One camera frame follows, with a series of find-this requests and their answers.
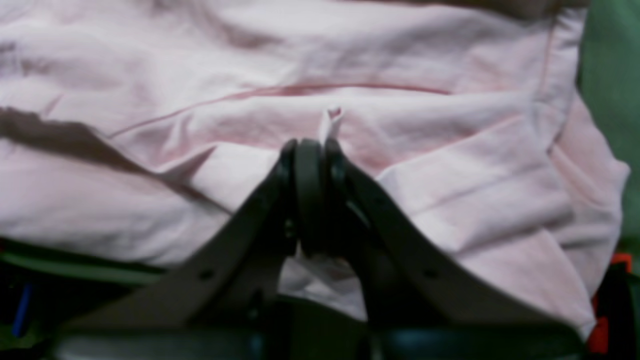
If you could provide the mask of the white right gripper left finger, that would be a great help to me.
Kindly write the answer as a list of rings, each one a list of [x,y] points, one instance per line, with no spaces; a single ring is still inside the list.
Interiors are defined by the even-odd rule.
[[[277,303],[298,241],[291,140],[238,212],[184,264],[157,282],[74,319],[52,360],[283,360],[290,312]]]

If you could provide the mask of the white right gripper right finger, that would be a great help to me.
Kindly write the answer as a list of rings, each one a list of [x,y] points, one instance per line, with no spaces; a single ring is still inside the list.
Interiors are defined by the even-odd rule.
[[[565,322],[473,275],[438,249],[339,144],[313,142],[323,238],[313,249],[345,259],[363,292],[380,360],[580,360]]]

